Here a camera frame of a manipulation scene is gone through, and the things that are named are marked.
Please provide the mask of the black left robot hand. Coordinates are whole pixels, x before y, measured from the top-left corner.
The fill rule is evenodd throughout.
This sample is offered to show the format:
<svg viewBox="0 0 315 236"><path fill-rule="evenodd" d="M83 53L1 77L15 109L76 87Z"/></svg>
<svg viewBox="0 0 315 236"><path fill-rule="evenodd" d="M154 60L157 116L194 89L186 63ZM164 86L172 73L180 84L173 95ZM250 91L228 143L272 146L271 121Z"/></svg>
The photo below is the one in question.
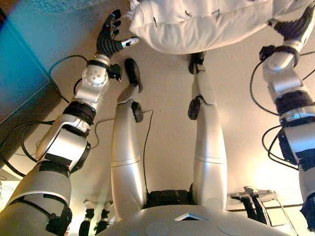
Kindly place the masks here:
<svg viewBox="0 0 315 236"><path fill-rule="evenodd" d="M121 25L121 11L114 10L106 18L102 29L96 40L96 52L105 55L109 59L119 51L129 48L137 44L140 39L137 36L130 37L124 40L116 40L115 37L119 34L118 27Z"/></svg>

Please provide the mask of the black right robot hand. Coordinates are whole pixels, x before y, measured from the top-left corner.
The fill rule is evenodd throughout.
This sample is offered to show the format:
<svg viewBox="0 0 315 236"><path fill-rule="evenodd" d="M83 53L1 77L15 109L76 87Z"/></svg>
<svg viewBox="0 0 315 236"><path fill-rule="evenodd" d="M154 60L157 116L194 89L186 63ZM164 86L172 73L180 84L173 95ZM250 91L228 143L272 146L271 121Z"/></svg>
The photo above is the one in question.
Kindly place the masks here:
<svg viewBox="0 0 315 236"><path fill-rule="evenodd" d="M282 35L284 41L297 40L305 44L315 24L315 3L312 2L307 6L302 16L297 20L279 21L270 19L267 24Z"/></svg>

